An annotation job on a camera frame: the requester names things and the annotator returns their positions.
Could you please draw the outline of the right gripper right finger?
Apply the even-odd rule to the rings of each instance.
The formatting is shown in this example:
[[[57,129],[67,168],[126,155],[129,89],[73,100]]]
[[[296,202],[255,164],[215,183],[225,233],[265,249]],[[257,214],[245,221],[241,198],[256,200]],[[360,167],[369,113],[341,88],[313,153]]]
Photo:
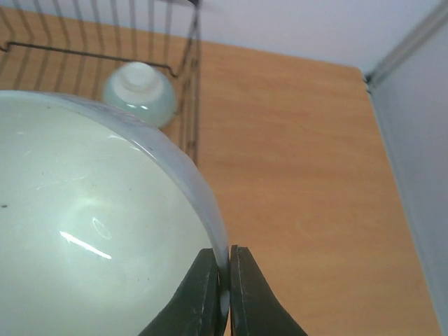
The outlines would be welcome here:
[[[249,248],[230,252],[232,335],[306,335],[272,292]]]

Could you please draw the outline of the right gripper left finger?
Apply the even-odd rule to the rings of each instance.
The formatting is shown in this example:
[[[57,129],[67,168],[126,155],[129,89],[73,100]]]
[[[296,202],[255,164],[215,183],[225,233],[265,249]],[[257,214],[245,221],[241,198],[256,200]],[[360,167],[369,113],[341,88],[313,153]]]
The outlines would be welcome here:
[[[218,266],[214,252],[203,248],[175,294],[140,332],[151,335],[222,335]]]

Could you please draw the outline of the white ribbed bowl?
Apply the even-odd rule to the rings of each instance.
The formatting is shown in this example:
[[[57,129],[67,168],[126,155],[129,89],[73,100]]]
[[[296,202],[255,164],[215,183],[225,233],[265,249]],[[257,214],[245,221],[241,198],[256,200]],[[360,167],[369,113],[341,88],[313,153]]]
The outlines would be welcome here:
[[[228,236],[190,157],[119,108],[1,92],[2,335],[140,335],[201,249],[224,329]]]

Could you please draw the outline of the green dashed pattern bowl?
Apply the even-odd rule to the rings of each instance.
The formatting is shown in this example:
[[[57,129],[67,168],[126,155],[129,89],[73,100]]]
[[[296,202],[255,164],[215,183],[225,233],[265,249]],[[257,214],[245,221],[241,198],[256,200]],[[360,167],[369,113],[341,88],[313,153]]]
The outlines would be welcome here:
[[[174,119],[177,110],[172,83],[154,66],[143,62],[118,67],[107,78],[101,98],[159,129]]]

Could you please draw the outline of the black wire dish rack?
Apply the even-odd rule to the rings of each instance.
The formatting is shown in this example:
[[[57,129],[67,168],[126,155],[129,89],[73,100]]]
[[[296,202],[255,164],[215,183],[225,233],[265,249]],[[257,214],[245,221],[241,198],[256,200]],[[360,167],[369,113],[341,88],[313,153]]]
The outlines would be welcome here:
[[[128,62],[173,84],[165,133],[192,160],[200,142],[201,14],[205,1],[2,1],[1,88],[99,100]]]

